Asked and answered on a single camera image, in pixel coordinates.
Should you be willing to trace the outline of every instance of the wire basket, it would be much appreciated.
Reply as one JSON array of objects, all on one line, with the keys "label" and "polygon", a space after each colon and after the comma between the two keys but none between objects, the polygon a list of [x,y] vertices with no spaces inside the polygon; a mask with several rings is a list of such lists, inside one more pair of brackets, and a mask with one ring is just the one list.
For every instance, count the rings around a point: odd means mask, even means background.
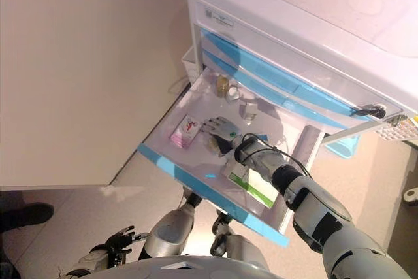
[{"label": "wire basket", "polygon": [[385,140],[418,139],[418,116],[401,121],[396,127],[390,125],[376,131]]}]

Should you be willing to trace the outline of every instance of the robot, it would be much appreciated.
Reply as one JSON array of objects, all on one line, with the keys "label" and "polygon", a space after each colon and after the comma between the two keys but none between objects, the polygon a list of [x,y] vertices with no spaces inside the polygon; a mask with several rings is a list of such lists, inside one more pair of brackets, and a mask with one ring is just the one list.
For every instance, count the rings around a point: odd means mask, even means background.
[{"label": "robot", "polygon": [[[270,182],[294,212],[293,227],[304,242],[322,254],[329,279],[410,278],[368,235],[358,230],[347,209],[317,184],[309,172],[290,165],[280,151],[252,133],[241,134],[228,119],[207,120],[202,132],[213,136],[221,154],[233,151],[235,160]],[[201,198],[185,190],[186,202],[160,219],[149,233],[112,235],[94,247],[64,277],[91,279],[134,278],[276,278],[260,249],[229,227],[232,217],[218,211],[212,226],[212,256],[181,255],[193,228]],[[137,262],[125,264],[133,242],[145,240]]]}]

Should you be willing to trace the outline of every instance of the robot leg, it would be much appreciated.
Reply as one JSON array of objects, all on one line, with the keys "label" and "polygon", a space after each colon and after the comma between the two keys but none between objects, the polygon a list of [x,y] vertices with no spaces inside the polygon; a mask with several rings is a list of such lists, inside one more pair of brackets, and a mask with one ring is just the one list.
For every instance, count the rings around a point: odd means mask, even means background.
[{"label": "robot leg", "polygon": [[231,220],[230,216],[218,211],[218,218],[212,227],[215,234],[214,243],[210,248],[212,256],[221,257],[227,253],[228,258],[244,261],[268,271],[267,262],[260,249],[242,235],[234,234],[228,225]]},{"label": "robot leg", "polygon": [[195,207],[202,201],[194,193],[185,197],[183,206],[171,210],[152,228],[138,260],[181,254],[193,228]]}]

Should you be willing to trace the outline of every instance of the pink box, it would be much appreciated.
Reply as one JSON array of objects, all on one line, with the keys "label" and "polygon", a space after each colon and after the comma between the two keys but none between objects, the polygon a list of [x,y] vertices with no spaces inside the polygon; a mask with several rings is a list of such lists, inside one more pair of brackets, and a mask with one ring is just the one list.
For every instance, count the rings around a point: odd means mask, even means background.
[{"label": "pink box", "polygon": [[202,124],[186,114],[170,136],[170,140],[181,148],[189,147],[191,141],[201,129]]}]

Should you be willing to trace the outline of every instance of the black knob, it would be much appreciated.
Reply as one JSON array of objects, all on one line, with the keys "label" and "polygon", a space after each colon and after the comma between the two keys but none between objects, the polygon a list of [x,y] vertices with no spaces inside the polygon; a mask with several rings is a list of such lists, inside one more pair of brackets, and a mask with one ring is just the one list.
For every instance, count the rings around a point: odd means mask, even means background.
[{"label": "black knob", "polygon": [[354,111],[352,116],[373,116],[382,119],[386,116],[386,110],[382,106],[371,106]]}]

